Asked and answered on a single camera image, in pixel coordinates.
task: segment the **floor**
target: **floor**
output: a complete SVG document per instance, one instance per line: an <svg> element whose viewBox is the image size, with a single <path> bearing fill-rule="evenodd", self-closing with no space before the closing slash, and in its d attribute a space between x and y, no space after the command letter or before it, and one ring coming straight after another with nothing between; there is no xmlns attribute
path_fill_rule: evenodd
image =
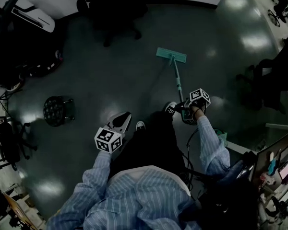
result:
<svg viewBox="0 0 288 230"><path fill-rule="evenodd" d="M29 79L22 92L10 100L13 116L31 122L28 138L38 145L31 159L17 167L23 182L47 219L53 215L93 166L98 153L94 136L113 114L130 111L133 127L140 119L161 110L168 101L179 101L173 69L156 57L157 47L188 55L179 64L185 96L203 88L212 104L207 116L212 125L228 132L228 140L254 148L266 135L265 123L287 124L287 115L272 109L253 111L240 103L235 76L251 64L277 55L277 47L264 16L254 0L222 0L216 10L184 5L149 5L136 22L143 37L118 36L109 48L89 19L68 24L64 62L52 74ZM43 104L50 96L74 99L75 121L50 127L43 120ZM282 102L288 108L287 93ZM186 141L195 127L174 116L178 146L186 153ZM201 171L198 136L191 143L191 161ZM200 186L195 186L196 197Z"/></svg>

